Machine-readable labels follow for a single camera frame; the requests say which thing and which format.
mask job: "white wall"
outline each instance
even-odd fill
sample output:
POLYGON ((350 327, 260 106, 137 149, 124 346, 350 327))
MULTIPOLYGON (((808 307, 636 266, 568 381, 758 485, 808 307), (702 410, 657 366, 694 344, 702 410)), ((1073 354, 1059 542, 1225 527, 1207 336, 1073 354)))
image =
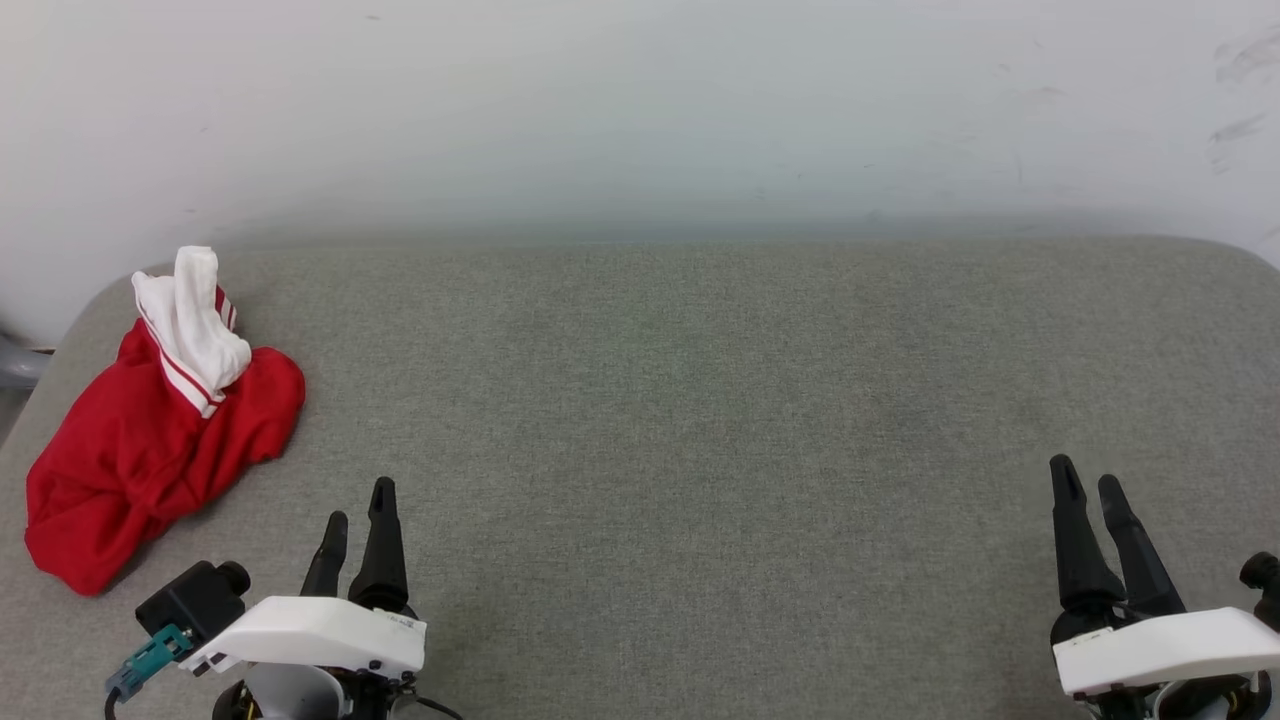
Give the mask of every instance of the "white wall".
POLYGON ((184 243, 1198 236, 1280 258, 1275 0, 9 0, 0 327, 184 243))

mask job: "gray fabric surface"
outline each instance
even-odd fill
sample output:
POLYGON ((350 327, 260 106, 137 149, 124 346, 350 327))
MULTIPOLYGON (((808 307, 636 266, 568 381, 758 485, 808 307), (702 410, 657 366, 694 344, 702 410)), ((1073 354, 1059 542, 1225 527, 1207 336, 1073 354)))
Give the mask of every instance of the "gray fabric surface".
MULTIPOLYGON (((1236 250, 223 254, 223 284, 306 373, 292 446, 102 597, 35 570, 26 471, 134 318, 104 292, 0 452, 6 716, 100 717, 132 609, 196 560, 296 593, 344 509, 353 565, 379 474, 425 691, 468 720, 1082 717, 1055 452, 1121 478, 1189 606, 1252 606, 1240 564, 1280 551, 1280 282, 1236 250)), ((120 717, 207 717, 228 682, 170 670, 120 717)))
POLYGON ((4 446, 9 430, 18 421, 18 415, 22 415, 28 397, 31 397, 29 389, 0 387, 0 446, 4 446))

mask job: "black wire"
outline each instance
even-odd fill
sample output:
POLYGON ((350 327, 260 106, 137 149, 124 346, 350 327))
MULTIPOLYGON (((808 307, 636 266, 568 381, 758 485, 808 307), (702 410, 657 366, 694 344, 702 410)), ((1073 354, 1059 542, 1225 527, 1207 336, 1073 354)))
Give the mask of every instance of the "black wire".
POLYGON ((425 705, 425 706, 430 707, 431 710, 434 710, 436 712, 443 712, 443 714, 448 715, 449 717, 453 717, 453 720, 462 720, 461 715, 458 715, 457 712, 449 710, 448 707, 445 707, 445 706, 435 702, 434 700, 431 700, 429 697, 419 697, 419 698, 413 698, 413 700, 416 700, 419 702, 419 705, 425 705))
POLYGON ((106 720, 115 720, 115 701, 120 700, 120 688, 111 688, 111 692, 106 693, 106 705, 102 707, 102 717, 106 720))

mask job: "cable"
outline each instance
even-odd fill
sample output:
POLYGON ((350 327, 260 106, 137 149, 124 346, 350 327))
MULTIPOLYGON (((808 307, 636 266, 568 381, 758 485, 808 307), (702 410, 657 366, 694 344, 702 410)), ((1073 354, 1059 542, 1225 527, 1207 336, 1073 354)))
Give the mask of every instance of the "cable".
POLYGON ((111 692, 106 693, 106 705, 102 707, 102 717, 106 720, 115 720, 115 701, 120 700, 120 688, 111 688, 111 692))
POLYGON ((413 700, 416 700, 419 705, 425 705, 425 706, 430 707, 431 710, 434 710, 436 712, 443 712, 443 714, 448 715, 449 717, 453 717, 453 720, 462 720, 461 715, 458 715, 457 712, 449 710, 448 707, 445 707, 445 706, 435 702, 434 700, 431 700, 429 697, 416 697, 413 700))
POLYGON ((1160 688, 1156 693, 1156 702, 1151 705, 1151 719, 1160 720, 1160 706, 1165 702, 1165 696, 1169 694, 1174 688, 1181 687, 1184 680, 1174 680, 1172 683, 1165 683, 1165 687, 1160 688))

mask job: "clothing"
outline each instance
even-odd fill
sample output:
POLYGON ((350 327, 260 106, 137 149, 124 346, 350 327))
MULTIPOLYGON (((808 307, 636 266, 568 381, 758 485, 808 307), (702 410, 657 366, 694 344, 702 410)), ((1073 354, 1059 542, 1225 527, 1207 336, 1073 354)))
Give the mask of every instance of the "clothing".
POLYGON ((179 250, 173 277, 133 275, 142 316, 27 475, 31 557, 81 594, 293 433, 302 372, 234 333, 216 277, 206 247, 179 250))

